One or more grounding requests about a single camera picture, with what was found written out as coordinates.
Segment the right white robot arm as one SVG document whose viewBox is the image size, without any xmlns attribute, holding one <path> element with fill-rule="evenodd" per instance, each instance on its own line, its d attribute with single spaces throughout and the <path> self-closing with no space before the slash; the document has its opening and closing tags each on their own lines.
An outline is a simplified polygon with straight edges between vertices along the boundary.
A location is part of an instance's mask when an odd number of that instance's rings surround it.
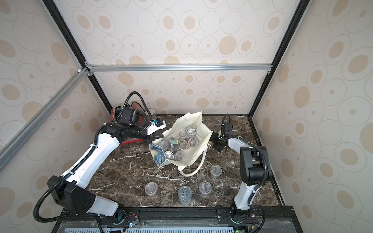
<svg viewBox="0 0 373 233">
<path fill-rule="evenodd" d="M 265 147 L 256 146 L 236 135 L 219 136 L 213 133 L 210 141 L 215 150 L 221 152 L 227 147 L 240 156 L 241 186 L 231 204 L 230 216 L 234 222 L 241 222 L 243 213 L 254 207 L 256 193 L 272 175 L 267 162 L 267 151 Z"/>
</svg>

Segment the clear seed jar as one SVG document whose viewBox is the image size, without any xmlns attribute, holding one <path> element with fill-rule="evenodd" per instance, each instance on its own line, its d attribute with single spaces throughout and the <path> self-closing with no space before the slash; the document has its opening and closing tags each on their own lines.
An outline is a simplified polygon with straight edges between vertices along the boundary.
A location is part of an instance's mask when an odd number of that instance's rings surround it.
<svg viewBox="0 0 373 233">
<path fill-rule="evenodd" d="M 155 182 L 149 182 L 145 185 L 144 191 L 148 196 L 154 196 L 158 191 L 158 185 Z"/>
<path fill-rule="evenodd" d="M 188 186 L 182 186 L 178 190 L 178 199 L 182 205 L 190 204 L 192 200 L 192 190 Z"/>
<path fill-rule="evenodd" d="M 222 174 L 222 168 L 219 165 L 212 165 L 210 168 L 210 175 L 212 178 L 217 179 Z"/>
<path fill-rule="evenodd" d="M 212 185 L 207 181 L 202 181 L 199 184 L 199 191 L 203 197 L 207 197 L 212 193 Z"/>
</svg>

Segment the cream canvas tote bag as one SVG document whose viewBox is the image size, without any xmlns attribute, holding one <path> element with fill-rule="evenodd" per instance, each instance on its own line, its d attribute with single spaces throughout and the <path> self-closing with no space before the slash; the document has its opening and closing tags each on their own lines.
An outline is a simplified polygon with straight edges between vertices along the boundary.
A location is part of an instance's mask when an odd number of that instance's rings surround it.
<svg viewBox="0 0 373 233">
<path fill-rule="evenodd" d="M 189 125 L 195 125 L 198 129 L 196 137 L 188 137 L 186 129 Z M 201 169 L 207 154 L 208 143 L 213 131 L 203 124 L 203 113 L 187 113 L 175 121 L 173 126 L 166 130 L 164 138 L 157 139 L 149 145 L 149 150 L 155 164 L 161 168 L 166 165 L 177 166 L 179 172 L 185 177 L 191 177 Z M 180 141 L 178 149 L 169 150 L 167 141 L 177 139 Z M 172 151 L 174 154 L 183 151 L 185 158 L 178 162 L 166 159 L 164 152 Z"/>
</svg>

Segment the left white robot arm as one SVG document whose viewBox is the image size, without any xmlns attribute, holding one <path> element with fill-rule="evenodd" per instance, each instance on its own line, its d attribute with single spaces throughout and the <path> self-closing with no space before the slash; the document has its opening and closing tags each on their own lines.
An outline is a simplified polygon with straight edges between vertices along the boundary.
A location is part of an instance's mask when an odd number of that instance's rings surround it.
<svg viewBox="0 0 373 233">
<path fill-rule="evenodd" d="M 57 221 L 70 215 L 96 215 L 106 216 L 112 223 L 120 224 L 125 218 L 125 209 L 122 204 L 97 196 L 89 191 L 91 178 L 106 160 L 106 158 L 128 138 L 143 140 L 150 144 L 156 139 L 163 138 L 161 130 L 166 123 L 161 118 L 152 120 L 143 128 L 138 125 L 123 125 L 118 122 L 108 122 L 102 125 L 95 134 L 94 142 L 82 157 L 61 176 L 52 176 L 47 185 L 49 189 L 41 196 L 33 210 L 34 219 L 38 222 L 48 223 Z M 45 218 L 39 213 L 42 203 L 51 195 L 56 204 L 68 210 L 60 216 Z"/>
</svg>

